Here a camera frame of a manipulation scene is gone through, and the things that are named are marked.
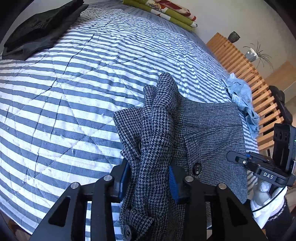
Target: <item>wooden slatted bench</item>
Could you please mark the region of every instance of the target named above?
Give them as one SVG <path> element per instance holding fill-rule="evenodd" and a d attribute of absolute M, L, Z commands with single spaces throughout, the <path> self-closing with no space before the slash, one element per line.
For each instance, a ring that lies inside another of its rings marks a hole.
<path fill-rule="evenodd" d="M 250 86 L 253 107 L 260 116 L 258 148 L 259 151 L 269 149 L 274 145 L 274 124 L 283 123 L 284 118 L 268 85 L 245 55 L 221 34 L 216 33 L 207 46 L 228 73 L 234 73 L 237 78 L 245 80 Z"/>

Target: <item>white glove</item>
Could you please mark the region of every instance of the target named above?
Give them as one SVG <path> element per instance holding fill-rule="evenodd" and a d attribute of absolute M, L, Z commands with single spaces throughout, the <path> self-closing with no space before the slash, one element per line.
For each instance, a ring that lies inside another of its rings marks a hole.
<path fill-rule="evenodd" d="M 263 181 L 258 178 L 258 184 L 256 184 L 253 188 L 254 196 L 251 200 L 251 209 L 252 211 L 261 208 L 262 206 L 269 203 L 283 188 L 277 188 L 272 196 L 269 195 L 268 191 L 271 187 L 271 184 Z M 284 203 L 284 196 L 287 192 L 287 187 L 284 187 L 283 190 L 276 199 L 274 199 L 270 204 L 268 204 L 265 208 L 254 212 L 253 217 L 259 227 L 262 229 L 266 224 L 267 220 L 271 216 L 272 212 L 277 210 Z"/>

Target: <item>blue and white striped fabric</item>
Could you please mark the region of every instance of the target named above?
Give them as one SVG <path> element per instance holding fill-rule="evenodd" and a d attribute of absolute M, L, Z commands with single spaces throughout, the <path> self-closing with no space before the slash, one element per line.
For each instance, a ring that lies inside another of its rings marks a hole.
<path fill-rule="evenodd" d="M 93 183 L 120 164 L 113 112 L 142 106 L 143 87 L 163 72 L 191 100 L 230 102 L 221 82 L 228 74 L 197 41 L 151 13 L 109 1 L 90 5 L 53 48 L 26 61 L 1 60 L 1 210 L 32 233 L 72 182 Z M 257 151 L 242 121 L 246 149 Z M 119 204 L 112 209 L 121 240 Z"/>

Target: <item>striped bedspread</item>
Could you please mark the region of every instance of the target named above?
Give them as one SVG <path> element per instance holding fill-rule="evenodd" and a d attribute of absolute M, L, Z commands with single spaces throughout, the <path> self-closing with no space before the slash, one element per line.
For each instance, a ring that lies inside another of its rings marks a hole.
<path fill-rule="evenodd" d="M 164 72 L 191 100 L 230 102 L 228 74 L 197 36 L 118 1 L 90 5 L 53 48 L 1 60 L 1 210 L 32 233 L 72 182 L 95 182 L 120 164 L 113 112 L 143 106 L 143 87 Z M 242 121 L 246 149 L 257 151 Z M 119 209 L 112 205 L 117 240 Z"/>

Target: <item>houndstooth fabric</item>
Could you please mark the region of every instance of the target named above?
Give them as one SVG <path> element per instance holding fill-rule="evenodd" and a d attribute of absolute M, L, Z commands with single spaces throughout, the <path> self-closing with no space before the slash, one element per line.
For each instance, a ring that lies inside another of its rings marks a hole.
<path fill-rule="evenodd" d="M 247 198 L 246 170 L 227 161 L 228 151 L 245 153 L 242 121 L 234 103 L 204 104 L 181 96 L 174 79 L 161 74 L 144 87 L 144 107 L 114 113 L 131 166 L 131 182 L 120 211 L 132 240 L 181 240 L 185 205 L 176 205 L 168 187 L 172 159 L 201 182 L 224 182 L 241 202 Z M 201 173 L 193 174 L 201 163 Z M 207 222 L 211 224 L 210 209 Z"/>

